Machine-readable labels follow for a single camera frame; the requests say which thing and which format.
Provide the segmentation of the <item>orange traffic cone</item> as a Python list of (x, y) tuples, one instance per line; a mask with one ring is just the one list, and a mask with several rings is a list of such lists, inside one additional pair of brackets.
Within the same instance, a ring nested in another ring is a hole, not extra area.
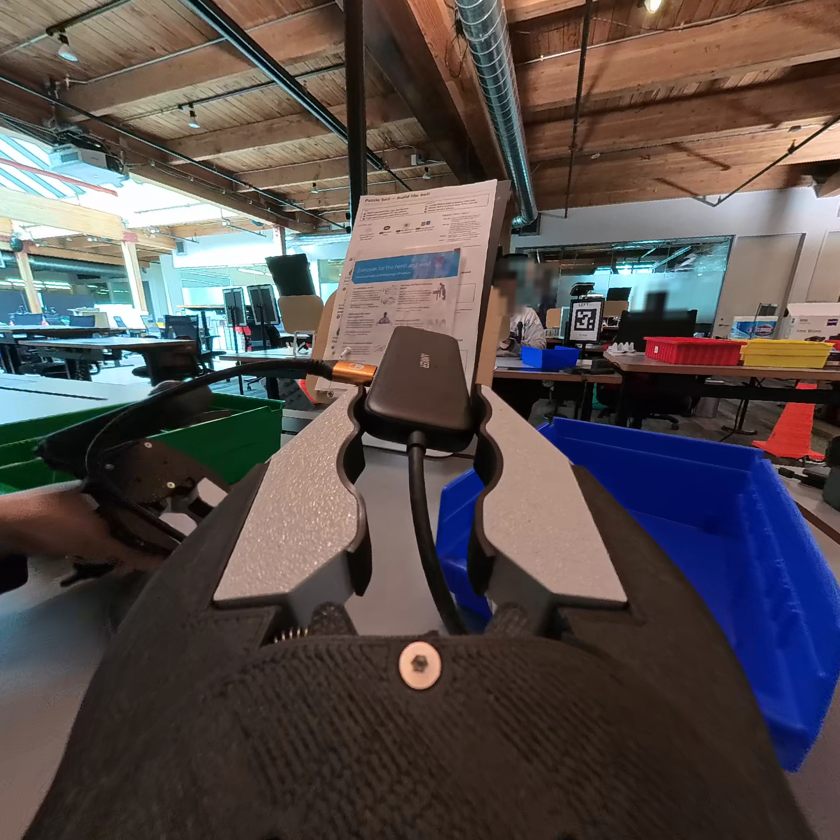
[(824, 455), (812, 448), (814, 412), (813, 403), (788, 402), (769, 438), (752, 446), (780, 459), (823, 462)]

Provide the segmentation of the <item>black and white tag sign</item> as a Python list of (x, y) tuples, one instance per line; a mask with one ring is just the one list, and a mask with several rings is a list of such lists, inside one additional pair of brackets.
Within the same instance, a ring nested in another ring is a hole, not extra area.
[(577, 298), (570, 303), (566, 339), (570, 343), (596, 343), (602, 331), (603, 297)]

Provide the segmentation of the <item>black usb hub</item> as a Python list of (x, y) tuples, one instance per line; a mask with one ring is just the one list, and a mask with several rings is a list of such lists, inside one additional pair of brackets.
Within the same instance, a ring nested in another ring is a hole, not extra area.
[(457, 454), (475, 436), (456, 339), (439, 332), (395, 328), (366, 388), (361, 416), (367, 434), (406, 448), (409, 505), (427, 588), (447, 633), (467, 634), (438, 559), (424, 467), (429, 449)]

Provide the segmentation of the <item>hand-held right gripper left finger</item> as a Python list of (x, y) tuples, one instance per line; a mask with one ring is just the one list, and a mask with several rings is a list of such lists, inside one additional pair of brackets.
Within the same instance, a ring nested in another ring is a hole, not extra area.
[(348, 389), (270, 459), (216, 606), (278, 606), (304, 627), (320, 605), (365, 593), (370, 531), (356, 487), (365, 468), (363, 404), (364, 388)]

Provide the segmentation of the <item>black braided cable orange plug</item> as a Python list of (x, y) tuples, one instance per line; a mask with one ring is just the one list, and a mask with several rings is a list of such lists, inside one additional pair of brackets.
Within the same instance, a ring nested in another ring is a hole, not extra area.
[[(349, 360), (316, 360), (313, 358), (284, 358), (247, 361), (240, 366), (246, 374), (257, 375), (264, 373), (266, 378), (277, 378), (290, 380), (295, 373), (315, 375), (329, 382), (337, 382), (347, 385), (369, 385), (372, 383), (376, 367), (372, 364), (363, 364)], [(125, 424), (131, 424), (135, 417), (139, 418), (140, 425), (145, 427), (153, 424), (161, 415), (159, 407), (165, 403), (183, 396), (189, 396), (202, 389), (210, 389), (210, 386), (234, 376), (233, 371), (215, 371), (197, 376), (190, 381), (176, 383), (174, 386), (150, 394), (142, 401), (136, 402), (116, 413), (111, 413), (105, 425), (94, 433), (90, 443), (83, 452), (81, 466), (82, 482), (99, 482), (104, 484), (105, 479), (99, 478), (104, 470), (104, 453), (112, 447), (109, 440), (118, 434), (119, 429)]]

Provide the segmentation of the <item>green plastic bin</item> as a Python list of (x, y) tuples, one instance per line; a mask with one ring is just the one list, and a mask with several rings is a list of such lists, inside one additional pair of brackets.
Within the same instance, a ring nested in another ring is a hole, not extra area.
[[(282, 402), (216, 392), (210, 410), (213, 419), (164, 430), (153, 440), (193, 457), (232, 485), (280, 448), (282, 407)], [(50, 469), (36, 455), (37, 442), (111, 410), (111, 406), (98, 406), (2, 423), (2, 494), (69, 481), (69, 475)]]

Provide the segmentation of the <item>silver ventilation duct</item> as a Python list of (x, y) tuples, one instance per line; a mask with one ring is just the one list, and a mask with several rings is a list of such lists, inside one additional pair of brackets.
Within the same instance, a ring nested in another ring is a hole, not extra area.
[(511, 225), (526, 228), (536, 222), (539, 210), (506, 10), (502, 1), (457, 1), (455, 5), (516, 199), (518, 215)]

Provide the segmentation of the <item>black office chair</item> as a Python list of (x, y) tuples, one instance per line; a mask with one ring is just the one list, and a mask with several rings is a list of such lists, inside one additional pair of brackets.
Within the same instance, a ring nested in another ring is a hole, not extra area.
[(215, 370), (215, 360), (223, 351), (214, 349), (216, 335), (203, 326), (203, 321), (194, 314), (164, 316), (164, 327), (161, 337), (166, 340), (190, 340), (196, 346), (199, 366), (204, 372)]

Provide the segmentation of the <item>person's left hand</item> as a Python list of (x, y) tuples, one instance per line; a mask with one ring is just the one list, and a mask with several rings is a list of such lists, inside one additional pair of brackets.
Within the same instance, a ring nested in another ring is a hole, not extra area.
[(163, 561), (116, 540), (74, 482), (1, 497), (1, 593), (25, 585), (28, 561), (36, 559), (72, 559), (143, 571)]

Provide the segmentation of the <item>black pole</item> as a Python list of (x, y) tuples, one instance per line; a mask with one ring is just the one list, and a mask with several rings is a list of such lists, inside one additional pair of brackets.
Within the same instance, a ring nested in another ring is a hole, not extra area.
[(354, 228), (368, 184), (363, 1), (344, 1), (343, 21), (350, 226)]

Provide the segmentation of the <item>dark office desk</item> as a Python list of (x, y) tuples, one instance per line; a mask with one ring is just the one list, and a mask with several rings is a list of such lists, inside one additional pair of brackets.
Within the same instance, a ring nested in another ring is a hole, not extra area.
[(89, 338), (24, 340), (21, 347), (34, 349), (42, 358), (63, 361), (69, 378), (90, 382), (94, 363), (122, 352), (142, 355), (152, 385), (190, 379), (201, 374), (196, 342), (189, 339)]

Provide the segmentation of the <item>long work table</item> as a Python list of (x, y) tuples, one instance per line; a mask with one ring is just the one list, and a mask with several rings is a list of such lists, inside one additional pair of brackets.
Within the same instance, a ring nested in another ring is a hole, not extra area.
[(520, 360), (498, 359), (493, 374), (498, 379), (561, 382), (574, 384), (580, 391), (574, 416), (588, 422), (597, 385), (617, 388), (614, 424), (626, 427), (628, 400), (634, 384), (642, 377), (651, 380), (661, 392), (710, 397), (751, 403), (810, 404), (838, 407), (837, 367), (806, 369), (768, 366), (668, 364), (643, 353), (604, 353), (604, 361), (593, 372), (580, 366), (547, 371), (525, 365)]

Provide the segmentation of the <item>blue header leaflet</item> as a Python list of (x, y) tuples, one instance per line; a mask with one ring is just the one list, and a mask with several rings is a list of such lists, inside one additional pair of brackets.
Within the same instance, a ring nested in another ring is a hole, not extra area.
[(378, 364), (399, 327), (455, 335), (461, 249), (357, 259), (340, 285), (327, 357)]

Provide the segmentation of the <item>yellow plastic bin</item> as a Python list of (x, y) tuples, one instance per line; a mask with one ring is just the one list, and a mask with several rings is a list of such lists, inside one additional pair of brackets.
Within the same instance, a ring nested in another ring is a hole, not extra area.
[(740, 350), (743, 366), (773, 369), (821, 370), (834, 342), (793, 339), (751, 339)]

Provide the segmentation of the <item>white cardboard box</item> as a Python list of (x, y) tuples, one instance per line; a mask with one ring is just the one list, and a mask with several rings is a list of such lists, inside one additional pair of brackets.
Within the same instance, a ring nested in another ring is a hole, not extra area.
[(780, 328), (782, 340), (839, 341), (838, 302), (791, 303)]

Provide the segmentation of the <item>small blue plastic bin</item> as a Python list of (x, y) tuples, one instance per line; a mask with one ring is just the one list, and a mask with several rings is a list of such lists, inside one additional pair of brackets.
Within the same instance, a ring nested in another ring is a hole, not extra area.
[(578, 348), (556, 346), (552, 348), (536, 348), (522, 346), (520, 359), (524, 366), (535, 371), (562, 372), (577, 366), (581, 357)]

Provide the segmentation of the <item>large blue plastic bin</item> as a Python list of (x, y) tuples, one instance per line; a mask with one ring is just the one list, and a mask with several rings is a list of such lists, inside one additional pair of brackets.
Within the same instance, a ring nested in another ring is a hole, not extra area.
[(831, 706), (838, 584), (759, 450), (556, 418), (626, 604), (558, 604), (539, 635), (611, 660), (720, 750), (796, 771)]

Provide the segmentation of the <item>black computer monitor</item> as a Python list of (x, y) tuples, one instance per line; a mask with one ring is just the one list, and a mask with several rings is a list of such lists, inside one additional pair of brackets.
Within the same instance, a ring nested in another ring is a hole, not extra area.
[(636, 352), (646, 351), (647, 338), (692, 338), (697, 310), (625, 311), (619, 320), (616, 344), (632, 344)]

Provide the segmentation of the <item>ceiling projector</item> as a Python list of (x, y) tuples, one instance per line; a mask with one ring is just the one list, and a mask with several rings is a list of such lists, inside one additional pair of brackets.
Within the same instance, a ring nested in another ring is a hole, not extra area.
[(51, 172), (95, 186), (120, 186), (130, 177), (117, 158), (100, 150), (64, 144), (48, 157)]

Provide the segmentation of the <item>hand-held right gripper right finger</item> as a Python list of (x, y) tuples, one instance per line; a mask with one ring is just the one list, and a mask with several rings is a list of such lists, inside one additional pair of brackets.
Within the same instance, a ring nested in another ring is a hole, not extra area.
[(469, 538), (475, 593), (535, 620), (558, 606), (627, 607), (572, 463), (488, 386), (477, 385), (474, 397), (482, 483)]

